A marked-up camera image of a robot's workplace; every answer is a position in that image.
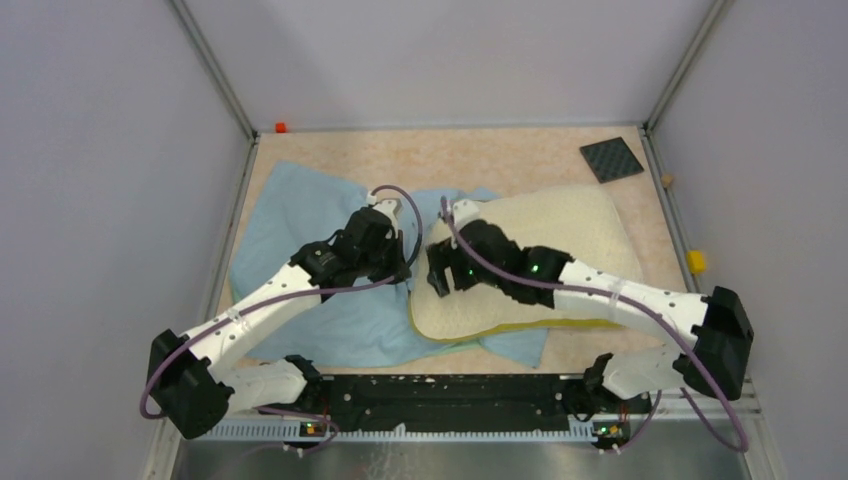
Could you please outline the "green and blue pillowcase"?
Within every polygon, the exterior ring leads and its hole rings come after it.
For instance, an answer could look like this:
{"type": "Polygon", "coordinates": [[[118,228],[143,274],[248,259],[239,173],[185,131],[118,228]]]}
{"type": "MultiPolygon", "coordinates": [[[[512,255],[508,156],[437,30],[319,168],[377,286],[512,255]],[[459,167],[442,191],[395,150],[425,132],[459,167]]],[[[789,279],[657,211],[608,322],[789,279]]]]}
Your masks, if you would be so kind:
{"type": "Polygon", "coordinates": [[[363,213],[366,187],[292,162],[271,170],[252,210],[230,267],[234,301],[248,300],[274,285],[285,265],[300,266],[309,285],[323,291],[351,285],[356,293],[323,295],[318,306],[294,317],[249,352],[261,361],[299,355],[328,367],[392,367],[447,353],[453,344],[436,343],[414,332],[408,316],[412,275],[425,254],[421,233],[434,226],[442,198],[494,200],[478,188],[418,190],[402,202],[401,235],[388,222],[363,213]]]}

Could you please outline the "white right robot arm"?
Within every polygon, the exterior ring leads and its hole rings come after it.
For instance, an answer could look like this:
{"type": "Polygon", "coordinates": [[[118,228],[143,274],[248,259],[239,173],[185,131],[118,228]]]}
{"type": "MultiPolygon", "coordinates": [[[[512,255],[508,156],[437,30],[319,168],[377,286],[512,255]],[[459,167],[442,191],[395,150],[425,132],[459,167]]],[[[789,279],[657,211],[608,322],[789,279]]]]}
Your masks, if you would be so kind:
{"type": "Polygon", "coordinates": [[[482,219],[474,201],[441,198],[440,207],[449,235],[426,249],[427,281],[438,297],[492,293],[512,305],[560,311],[570,320],[606,320],[662,341],[599,356],[584,373],[594,409],[612,412],[646,391],[677,387],[741,398],[755,334],[734,290],[676,292],[625,280],[561,250],[520,246],[482,219]]]}

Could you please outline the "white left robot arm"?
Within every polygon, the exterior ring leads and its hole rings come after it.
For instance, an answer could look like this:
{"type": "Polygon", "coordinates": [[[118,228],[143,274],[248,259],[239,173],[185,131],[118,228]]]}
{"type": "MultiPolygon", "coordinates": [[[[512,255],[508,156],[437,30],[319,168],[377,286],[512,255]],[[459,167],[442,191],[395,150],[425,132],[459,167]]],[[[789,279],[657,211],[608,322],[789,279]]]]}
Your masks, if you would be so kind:
{"type": "Polygon", "coordinates": [[[308,413],[319,404],[319,373],[299,355],[259,367],[237,363],[298,315],[347,293],[410,276],[399,226],[402,204],[372,200],[327,240],[303,245],[269,280],[224,313],[151,342],[141,415],[165,418],[186,440],[222,419],[269,404],[308,413]]]}

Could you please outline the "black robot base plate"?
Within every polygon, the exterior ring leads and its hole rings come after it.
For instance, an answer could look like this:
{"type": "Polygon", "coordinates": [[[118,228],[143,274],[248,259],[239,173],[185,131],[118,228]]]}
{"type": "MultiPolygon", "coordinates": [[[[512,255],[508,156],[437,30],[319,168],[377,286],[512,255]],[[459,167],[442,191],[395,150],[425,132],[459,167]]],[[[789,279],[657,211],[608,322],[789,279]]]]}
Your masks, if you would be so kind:
{"type": "Polygon", "coordinates": [[[276,407],[328,416],[344,433],[565,431],[602,415],[646,414],[648,395],[621,400],[560,374],[335,375],[276,407]]]}

